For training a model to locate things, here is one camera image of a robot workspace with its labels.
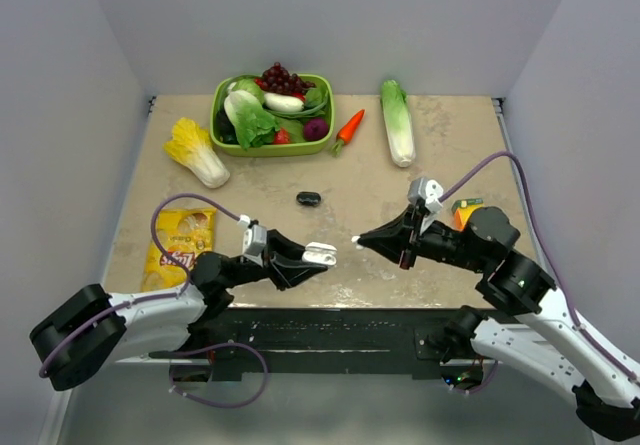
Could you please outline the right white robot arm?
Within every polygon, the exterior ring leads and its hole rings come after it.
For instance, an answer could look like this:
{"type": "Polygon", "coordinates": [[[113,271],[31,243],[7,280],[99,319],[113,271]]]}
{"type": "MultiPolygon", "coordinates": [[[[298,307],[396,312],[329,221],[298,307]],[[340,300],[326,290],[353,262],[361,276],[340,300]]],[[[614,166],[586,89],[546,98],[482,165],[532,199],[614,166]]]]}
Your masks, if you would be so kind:
{"type": "Polygon", "coordinates": [[[426,258],[479,274],[476,289],[483,299],[541,339],[518,338],[507,325],[463,306],[424,339],[442,362],[472,353],[490,357],[567,398],[583,424],[598,435],[616,442],[638,437],[638,362],[610,342],[596,345],[587,335],[587,323],[570,312],[560,286],[515,249],[520,233],[504,212],[477,209],[461,231],[439,221],[423,228],[426,215],[425,207],[410,205],[393,221],[353,241],[405,270],[417,258],[426,258]]]}

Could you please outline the white earbud charging case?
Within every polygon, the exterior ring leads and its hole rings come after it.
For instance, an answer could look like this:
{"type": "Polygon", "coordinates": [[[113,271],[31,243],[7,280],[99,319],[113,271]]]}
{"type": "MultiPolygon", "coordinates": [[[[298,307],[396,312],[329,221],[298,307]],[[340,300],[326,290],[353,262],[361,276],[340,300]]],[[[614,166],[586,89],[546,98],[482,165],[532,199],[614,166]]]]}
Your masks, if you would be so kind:
{"type": "Polygon", "coordinates": [[[305,263],[333,267],[337,264],[337,249],[329,244],[310,242],[304,247],[302,260],[305,263]]]}

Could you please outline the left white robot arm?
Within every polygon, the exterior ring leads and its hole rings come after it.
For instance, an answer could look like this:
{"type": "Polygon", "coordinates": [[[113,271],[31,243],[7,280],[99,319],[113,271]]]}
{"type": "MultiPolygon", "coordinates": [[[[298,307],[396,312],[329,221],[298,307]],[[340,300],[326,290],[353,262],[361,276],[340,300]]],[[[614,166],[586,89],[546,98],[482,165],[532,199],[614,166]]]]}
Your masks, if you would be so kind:
{"type": "Polygon", "coordinates": [[[268,280],[285,291],[336,263],[332,245],[300,245],[275,229],[256,226],[245,232],[238,256],[201,253],[188,285],[135,294],[109,294],[99,284],[86,285],[30,332],[41,360],[39,374],[65,391],[121,359],[155,352],[196,357],[207,345],[200,326],[229,307],[230,289],[268,280]]]}

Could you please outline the white clip earbud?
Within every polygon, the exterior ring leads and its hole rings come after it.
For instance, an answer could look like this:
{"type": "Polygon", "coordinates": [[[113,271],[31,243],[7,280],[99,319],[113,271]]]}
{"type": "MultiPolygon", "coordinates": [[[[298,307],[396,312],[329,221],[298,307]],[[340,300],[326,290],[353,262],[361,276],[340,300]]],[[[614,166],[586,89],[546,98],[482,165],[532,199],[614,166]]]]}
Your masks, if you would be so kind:
{"type": "Polygon", "coordinates": [[[363,250],[364,247],[359,243],[360,236],[353,236],[351,242],[355,245],[357,250],[363,250]]]}

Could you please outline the black earbud charging case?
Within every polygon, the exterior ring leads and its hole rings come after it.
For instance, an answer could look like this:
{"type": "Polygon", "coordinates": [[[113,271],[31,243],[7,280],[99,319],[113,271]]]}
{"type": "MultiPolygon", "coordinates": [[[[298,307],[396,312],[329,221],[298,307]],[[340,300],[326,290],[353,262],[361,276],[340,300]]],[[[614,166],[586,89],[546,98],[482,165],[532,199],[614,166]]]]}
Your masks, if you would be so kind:
{"type": "Polygon", "coordinates": [[[302,191],[296,195],[296,202],[305,207],[317,207],[322,202],[322,197],[317,192],[302,191]]]}

